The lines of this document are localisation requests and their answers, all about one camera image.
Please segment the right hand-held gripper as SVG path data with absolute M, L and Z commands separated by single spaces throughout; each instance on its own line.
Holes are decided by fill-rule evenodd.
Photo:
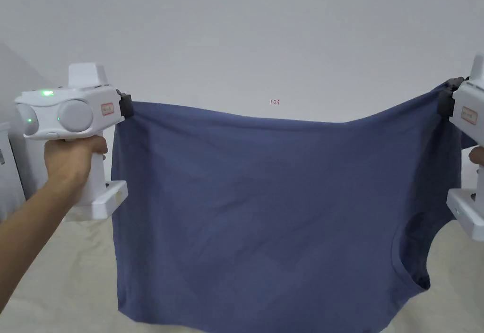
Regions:
M 465 135 L 484 145 L 484 57 L 474 58 L 470 76 L 449 81 L 439 94 L 438 113 Z M 447 206 L 467 235 L 484 239 L 484 169 L 477 171 L 475 189 L 450 189 Z

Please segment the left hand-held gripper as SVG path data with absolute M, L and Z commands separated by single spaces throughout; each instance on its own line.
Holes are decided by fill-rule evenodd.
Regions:
M 107 128 L 132 116 L 132 98 L 111 85 L 97 63 L 69 66 L 66 87 L 23 92 L 15 99 L 24 123 L 24 137 L 74 140 L 101 136 Z M 125 181 L 107 181 L 104 161 L 94 154 L 80 201 L 66 220 L 104 220 L 128 196 Z

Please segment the person's left hand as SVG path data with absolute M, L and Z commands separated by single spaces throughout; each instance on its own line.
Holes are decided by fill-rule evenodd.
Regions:
M 56 189 L 75 205 L 91 171 L 92 157 L 108 152 L 107 142 L 101 136 L 73 141 L 49 140 L 44 145 L 44 162 L 47 170 L 47 185 Z

